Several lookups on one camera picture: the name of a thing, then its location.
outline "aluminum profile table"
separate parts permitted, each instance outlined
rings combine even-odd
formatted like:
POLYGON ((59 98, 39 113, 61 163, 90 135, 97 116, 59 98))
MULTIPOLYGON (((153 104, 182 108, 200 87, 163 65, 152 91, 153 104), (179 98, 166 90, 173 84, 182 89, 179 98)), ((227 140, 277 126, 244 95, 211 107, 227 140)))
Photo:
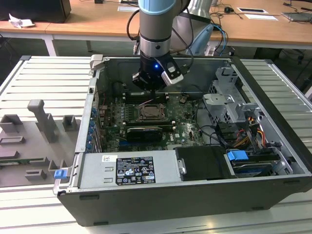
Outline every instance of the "aluminum profile table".
MULTIPOLYGON (((55 118, 67 111, 81 117, 91 77, 89 59, 31 57, 28 61, 20 61, 0 88, 0 114, 18 112, 23 121, 34 120, 26 106, 30 98, 42 98, 45 108, 54 113, 55 118)), ((303 134, 302 129, 307 129, 306 123, 311 121, 311 104, 274 65, 263 60, 242 61, 292 127, 300 130, 298 134, 303 134)), ((55 197, 52 188, 51 184, 0 188, 0 233, 312 233, 312 190, 293 194, 266 211, 85 228, 76 223, 55 197)))
MULTIPOLYGON (((312 153, 311 102, 274 64, 248 59, 242 59, 242 62, 312 153)), ((255 102, 247 87, 243 90, 250 101, 255 102)))

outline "motherboard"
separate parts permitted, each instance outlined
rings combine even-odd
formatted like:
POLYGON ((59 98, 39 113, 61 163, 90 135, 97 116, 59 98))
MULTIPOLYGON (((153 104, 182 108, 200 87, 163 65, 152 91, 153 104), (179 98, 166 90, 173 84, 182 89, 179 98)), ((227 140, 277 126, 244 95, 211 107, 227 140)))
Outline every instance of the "motherboard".
POLYGON ((142 103, 133 98, 105 97, 100 103, 103 152, 173 150, 205 144, 195 122, 197 102, 185 95, 166 94, 142 103))

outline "circuit board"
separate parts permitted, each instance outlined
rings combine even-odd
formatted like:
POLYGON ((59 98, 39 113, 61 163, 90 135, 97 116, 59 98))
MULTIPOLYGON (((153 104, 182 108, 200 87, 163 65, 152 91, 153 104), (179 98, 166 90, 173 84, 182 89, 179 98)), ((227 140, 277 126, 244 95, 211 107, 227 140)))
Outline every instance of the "circuit board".
POLYGON ((107 98, 104 110, 100 111, 103 152, 173 150, 175 147, 204 145, 194 120, 195 103, 187 100, 181 103, 180 100, 181 95, 170 95, 166 103, 146 105, 146 117, 155 117, 155 112, 152 113, 151 110, 156 110, 156 106, 161 108, 163 120, 175 122, 173 131, 164 131, 159 142, 130 143, 122 135, 124 122, 131 122, 133 125, 141 123, 140 117, 144 115, 140 112, 142 105, 125 104, 122 98, 107 98))

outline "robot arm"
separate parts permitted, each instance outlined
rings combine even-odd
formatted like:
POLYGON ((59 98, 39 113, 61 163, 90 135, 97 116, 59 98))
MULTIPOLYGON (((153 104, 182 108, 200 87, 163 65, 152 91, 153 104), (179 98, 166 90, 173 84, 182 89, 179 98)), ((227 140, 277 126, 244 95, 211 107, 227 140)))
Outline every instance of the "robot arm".
POLYGON ((138 0, 140 7, 140 70, 133 83, 154 92, 165 85, 183 80, 186 65, 178 67, 170 55, 174 18, 184 11, 190 0, 138 0))

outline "desk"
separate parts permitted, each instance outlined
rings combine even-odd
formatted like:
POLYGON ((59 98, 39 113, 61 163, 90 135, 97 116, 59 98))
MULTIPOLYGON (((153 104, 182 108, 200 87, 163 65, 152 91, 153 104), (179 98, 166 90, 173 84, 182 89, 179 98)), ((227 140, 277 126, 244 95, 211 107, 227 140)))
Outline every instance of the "desk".
MULTIPOLYGON (((283 0, 223 0, 224 4, 236 7, 263 8, 269 14, 280 15, 281 12, 292 12, 293 9, 283 6, 283 0)), ((307 2, 292 2, 299 11, 301 7, 311 8, 307 2)), ((8 38, 43 39, 49 55, 57 56, 54 39, 86 40, 86 41, 130 41, 126 36, 126 23, 131 12, 118 12, 119 4, 106 2, 94 4, 94 1, 71 0, 71 15, 66 23, 36 23, 34 28, 13 28, 8 22, 0 22, 0 33, 8 38)), ((309 23, 289 23, 284 16, 277 16, 278 21, 247 19, 241 15, 226 15, 221 19, 224 30, 229 35, 228 45, 312 49, 312 25, 309 23)), ((130 27, 130 33, 138 31, 138 17, 130 27)), ((221 40, 219 32, 213 32, 211 46, 221 40)))
MULTIPOLYGON (((267 15, 280 15, 281 12, 294 12, 294 9, 284 6, 286 0, 223 0, 223 4, 230 4, 236 13, 240 12, 237 7, 259 8, 268 12, 267 15)), ((307 2, 292 1, 292 6, 299 12, 301 7, 311 8, 312 4, 307 2)), ((212 7, 210 12, 222 11, 224 6, 212 7)), ((312 24, 290 22, 284 16, 275 16, 278 21, 248 19, 244 15, 224 15, 221 19, 223 29, 229 35, 228 45, 248 47, 268 47, 287 49, 312 49, 312 24)), ((220 41, 220 33, 215 31, 211 41, 220 41)))

